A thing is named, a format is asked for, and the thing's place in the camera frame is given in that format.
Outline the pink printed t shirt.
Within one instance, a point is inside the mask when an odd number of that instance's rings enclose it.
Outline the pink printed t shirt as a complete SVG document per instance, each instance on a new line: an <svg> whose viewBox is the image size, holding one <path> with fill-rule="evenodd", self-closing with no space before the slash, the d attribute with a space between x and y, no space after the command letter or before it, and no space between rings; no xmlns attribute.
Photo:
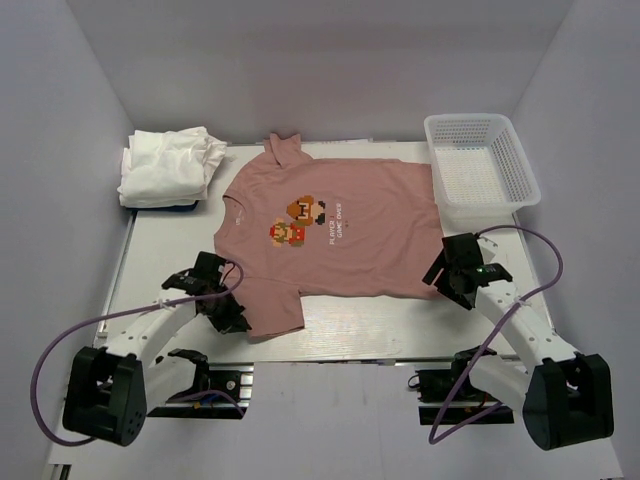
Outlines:
<svg viewBox="0 0 640 480"><path fill-rule="evenodd" d="M315 159L271 135L224 193L214 237L252 338L300 330L305 296L431 299L443 236L432 169L398 159Z"/></svg>

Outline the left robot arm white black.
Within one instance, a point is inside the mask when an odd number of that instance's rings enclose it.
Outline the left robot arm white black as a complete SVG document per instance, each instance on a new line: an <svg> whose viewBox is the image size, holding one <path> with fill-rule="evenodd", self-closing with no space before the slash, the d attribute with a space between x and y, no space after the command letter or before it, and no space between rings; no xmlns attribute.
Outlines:
<svg viewBox="0 0 640 480"><path fill-rule="evenodd" d="M199 253L192 268L162 283L157 299L121 333L100 347L82 348L71 366L63 427L128 446L156 408L212 396L207 356L167 346L197 317L222 334L250 331L244 308L233 296L236 287L225 283L229 272L244 278L237 263Z"/></svg>

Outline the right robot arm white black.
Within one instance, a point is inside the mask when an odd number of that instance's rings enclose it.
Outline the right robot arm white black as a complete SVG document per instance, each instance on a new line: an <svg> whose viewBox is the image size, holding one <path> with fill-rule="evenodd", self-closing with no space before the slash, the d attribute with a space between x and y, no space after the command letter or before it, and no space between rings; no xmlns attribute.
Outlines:
<svg viewBox="0 0 640 480"><path fill-rule="evenodd" d="M501 407L521 416L530 438L544 451L611 437L609 365L601 355L583 354L565 341L530 305L533 296L560 278L522 294L507 269L494 262L497 249L485 231L447 236L423 277L438 293L478 311L493 325L478 347L455 355L452 386L433 420L430 444ZM494 398L494 404L443 433L436 431L457 394L472 399L480 392Z"/></svg>

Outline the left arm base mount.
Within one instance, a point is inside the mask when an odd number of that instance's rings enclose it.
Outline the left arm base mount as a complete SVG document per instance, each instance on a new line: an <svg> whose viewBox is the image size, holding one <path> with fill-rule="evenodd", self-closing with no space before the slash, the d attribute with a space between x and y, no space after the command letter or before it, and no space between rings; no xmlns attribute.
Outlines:
<svg viewBox="0 0 640 480"><path fill-rule="evenodd" d="M253 365L213 364L195 367L176 380L167 400L150 410L150 418L240 420L248 409Z"/></svg>

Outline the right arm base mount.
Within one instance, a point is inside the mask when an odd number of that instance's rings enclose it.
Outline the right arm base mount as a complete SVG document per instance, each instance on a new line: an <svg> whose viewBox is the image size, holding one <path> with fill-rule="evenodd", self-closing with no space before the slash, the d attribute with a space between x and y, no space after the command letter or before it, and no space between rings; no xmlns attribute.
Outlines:
<svg viewBox="0 0 640 480"><path fill-rule="evenodd" d="M447 369L417 370L407 381L407 386L418 396L418 412L421 426L432 426L437 413L446 399L454 380ZM442 425L454 426L473 415L490 409L496 399L488 393L466 383L453 399L445 412ZM474 425L507 425L514 423L513 412L508 407L500 407L486 417L476 420Z"/></svg>

